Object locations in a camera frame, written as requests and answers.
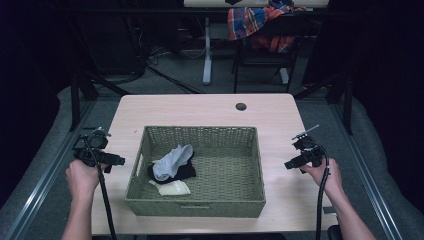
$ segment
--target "black cable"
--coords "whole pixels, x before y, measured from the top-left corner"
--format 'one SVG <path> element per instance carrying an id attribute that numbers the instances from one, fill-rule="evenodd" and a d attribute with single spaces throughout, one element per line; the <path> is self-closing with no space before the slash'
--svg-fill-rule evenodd
<path id="1" fill-rule="evenodd" d="M 312 141 L 305 141 L 305 143 L 311 143 L 319 147 L 321 151 L 324 153 L 324 157 L 325 157 L 325 170 L 322 175 L 322 180 L 318 190 L 317 221 L 316 221 L 316 231 L 315 231 L 315 239 L 320 240 L 321 239 L 321 221 L 322 221 L 322 199 L 324 196 L 325 183 L 327 182 L 327 178 L 330 173 L 330 160 L 328 158 L 327 152 L 321 145 Z"/>
<path id="2" fill-rule="evenodd" d="M 203 91 L 202 91 L 202 90 L 200 90 L 200 89 L 197 89 L 197 88 L 195 88 L 195 87 L 192 87 L 192 86 L 190 86 L 190 85 L 188 85 L 188 84 L 186 84 L 186 83 L 184 83 L 184 82 L 181 82 L 181 81 L 179 81 L 179 80 L 173 79 L 173 78 L 171 78 L 171 77 L 169 77 L 169 76 L 167 76 L 167 75 L 165 75 L 165 74 L 163 74 L 163 73 L 159 72 L 158 70 L 156 70 L 156 69 L 152 68 L 151 66 L 147 66 L 146 68 L 147 68 L 149 71 L 151 71 L 152 73 L 154 73 L 154 74 L 158 75 L 159 77 L 162 77 L 162 78 L 164 78 L 164 79 L 166 79 L 166 80 L 168 80 L 168 81 L 170 81 L 170 82 L 174 83 L 175 85 L 177 85 L 177 87 L 179 87 L 179 88 L 180 88 L 183 92 L 185 92 L 185 93 L 194 93 L 194 94 L 202 94 L 202 93 L 205 93 L 205 92 L 203 92 Z"/>
<path id="3" fill-rule="evenodd" d="M 105 207 L 106 207 L 107 221 L 109 223 L 110 234 L 111 234 L 112 239 L 116 240 L 115 227 L 113 226 L 112 210 L 110 208 L 109 197 L 107 195 L 105 177 L 103 175 L 103 171 L 102 171 L 102 168 L 100 166 L 100 162 L 97 161 L 96 155 L 93 153 L 93 150 L 91 149 L 91 146 L 88 144 L 87 139 L 83 139 L 83 141 L 84 141 L 85 145 L 87 146 L 88 150 L 90 151 L 91 156 L 93 156 L 94 162 L 96 163 L 96 168 L 97 168 L 97 172 L 98 172 L 98 175 L 99 175 L 100 187 L 102 189 L 102 194 L 103 194 L 103 201 L 104 201 Z"/>

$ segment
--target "wooden table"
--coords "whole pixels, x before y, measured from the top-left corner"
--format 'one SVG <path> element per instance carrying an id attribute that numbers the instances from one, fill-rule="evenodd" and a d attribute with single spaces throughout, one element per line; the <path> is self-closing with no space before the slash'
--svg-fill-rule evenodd
<path id="1" fill-rule="evenodd" d="M 247 109 L 239 111 L 237 103 Z M 259 218 L 135 216 L 124 198 L 144 126 L 254 126 L 258 131 L 266 204 Z M 284 163 L 299 155 L 291 140 L 304 127 L 289 94 L 139 95 L 122 98 L 109 132 L 108 153 L 126 159 L 105 174 L 117 234 L 254 233 L 314 231 L 318 186 Z M 325 197 L 323 206 L 330 206 Z M 322 229 L 336 224 L 323 215 Z M 103 197 L 97 188 L 93 234 L 109 234 Z"/>

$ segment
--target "trigger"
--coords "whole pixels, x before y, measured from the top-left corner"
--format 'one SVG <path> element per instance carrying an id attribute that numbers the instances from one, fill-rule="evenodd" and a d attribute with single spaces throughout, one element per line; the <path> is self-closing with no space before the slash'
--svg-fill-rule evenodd
<path id="1" fill-rule="evenodd" d="M 112 170 L 112 165 L 109 165 L 105 168 L 104 173 L 110 173 L 111 170 Z"/>

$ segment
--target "green wicker basket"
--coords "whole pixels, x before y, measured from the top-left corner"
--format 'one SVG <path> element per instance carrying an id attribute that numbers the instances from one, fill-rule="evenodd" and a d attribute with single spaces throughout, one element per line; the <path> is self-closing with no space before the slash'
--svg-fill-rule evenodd
<path id="1" fill-rule="evenodd" d="M 161 196 L 147 167 L 178 144 L 193 146 L 197 177 L 183 180 L 191 194 Z M 256 128 L 145 127 L 125 201 L 140 216 L 258 217 L 265 192 Z"/>

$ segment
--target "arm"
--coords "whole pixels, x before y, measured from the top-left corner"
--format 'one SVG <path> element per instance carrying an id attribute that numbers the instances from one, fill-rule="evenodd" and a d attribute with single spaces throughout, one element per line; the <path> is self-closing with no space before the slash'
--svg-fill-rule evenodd
<path id="1" fill-rule="evenodd" d="M 99 184 L 95 167 L 88 167 L 75 160 L 66 169 L 66 179 L 72 195 L 68 223 L 62 235 L 66 239 L 91 239 L 91 208 L 94 190 Z"/>
<path id="2" fill-rule="evenodd" d="M 307 165 L 300 167 L 300 169 L 309 173 L 318 185 L 321 183 L 325 169 L 325 159 L 322 161 L 321 166 L 317 168 Z M 343 239 L 375 239 L 374 235 L 350 204 L 343 190 L 339 166 L 334 159 L 330 159 L 330 174 L 325 184 L 324 191 L 333 204 L 333 207 L 336 209 Z"/>

